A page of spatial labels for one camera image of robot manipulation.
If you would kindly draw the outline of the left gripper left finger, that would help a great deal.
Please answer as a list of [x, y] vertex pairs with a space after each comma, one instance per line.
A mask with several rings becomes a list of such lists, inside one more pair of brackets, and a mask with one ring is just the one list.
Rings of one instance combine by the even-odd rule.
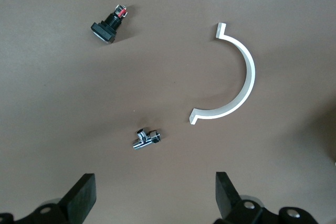
[[84, 174], [59, 202], [41, 205], [20, 220], [10, 213], [1, 213], [1, 223], [84, 223], [96, 200], [95, 174]]

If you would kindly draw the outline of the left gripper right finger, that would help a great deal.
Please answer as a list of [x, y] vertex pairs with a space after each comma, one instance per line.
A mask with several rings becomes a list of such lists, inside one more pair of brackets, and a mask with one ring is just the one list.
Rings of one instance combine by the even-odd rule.
[[252, 198], [241, 198], [226, 172], [216, 172], [215, 178], [215, 196], [221, 215], [215, 223], [317, 223], [301, 208], [283, 207], [274, 214]]

